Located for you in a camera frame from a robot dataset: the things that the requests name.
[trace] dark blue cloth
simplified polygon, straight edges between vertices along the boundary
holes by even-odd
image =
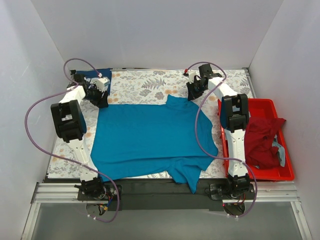
[[[195,103],[171,95],[163,105],[110,104],[99,110],[92,161],[113,180],[167,170],[194,193],[201,170],[213,160],[196,141],[197,110]],[[199,140],[216,156],[211,131],[210,120],[201,112]]]
[[[112,78],[112,72],[110,68],[103,68],[103,69],[97,69],[99,73],[102,74],[102,76],[107,77],[110,80],[111,83],[111,78]],[[90,71],[76,71],[77,74],[84,74],[87,79],[94,79],[97,78],[97,73],[95,70],[90,70]],[[108,87],[108,95],[110,95],[110,86]]]

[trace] dark red fabric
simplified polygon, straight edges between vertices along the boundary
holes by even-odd
[[[272,146],[272,142],[285,121],[283,118],[249,118],[244,135],[246,163],[259,166],[260,169],[271,169],[280,165],[278,148]]]

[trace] white wall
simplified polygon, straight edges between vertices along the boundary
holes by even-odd
[[[284,0],[249,68],[256,95],[287,119],[284,135],[313,239],[320,239],[320,1]]]
[[[0,22],[0,239],[19,240],[49,162],[29,142],[24,116],[33,102],[61,91],[66,82],[62,57],[30,0],[0,0]],[[32,135],[47,150],[55,139],[51,103],[36,107],[29,120]]]
[[[64,60],[166,69],[211,61],[239,69],[251,63],[283,0],[32,2]]]

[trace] floral pattern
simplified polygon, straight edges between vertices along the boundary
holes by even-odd
[[[245,93],[252,98],[252,92],[244,70],[226,70],[225,82],[236,92]],[[128,70],[113,72],[111,91],[108,97],[109,104],[151,104],[161,105],[167,101],[167,96],[186,98],[188,90],[187,78],[183,76],[183,70]],[[193,102],[200,105],[203,96]],[[212,122],[212,138],[218,148],[219,156],[222,156],[221,130],[218,117],[217,97],[212,93],[202,107],[204,114]],[[91,152],[96,135],[96,127],[99,109],[89,101],[81,102],[81,110],[87,125],[85,140]],[[60,138],[57,138],[54,154],[74,159],[73,153]],[[200,178],[224,178],[223,160],[215,159],[206,171],[202,171]],[[48,167],[48,178],[79,178],[78,166],[74,163],[52,157]],[[171,178],[166,172],[138,176],[136,178]]]

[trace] red plastic container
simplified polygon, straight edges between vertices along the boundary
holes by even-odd
[[[221,101],[218,100],[219,115],[221,111]],[[275,109],[274,102],[270,99],[259,99],[259,98],[249,98],[248,99],[248,109],[250,115],[253,117],[260,117],[266,119],[277,118],[277,112]],[[250,165],[252,171],[255,174],[256,179],[259,180],[271,180],[271,181],[292,181],[295,178],[294,171],[291,165],[290,156],[285,142],[285,137],[281,129],[277,132],[277,141],[285,149],[285,166],[278,166],[271,169],[258,169]],[[225,130],[221,127],[221,138],[222,138],[222,150],[223,156],[225,158],[229,157],[228,152],[228,141],[225,137]],[[225,175],[228,176],[229,160],[224,160]]]

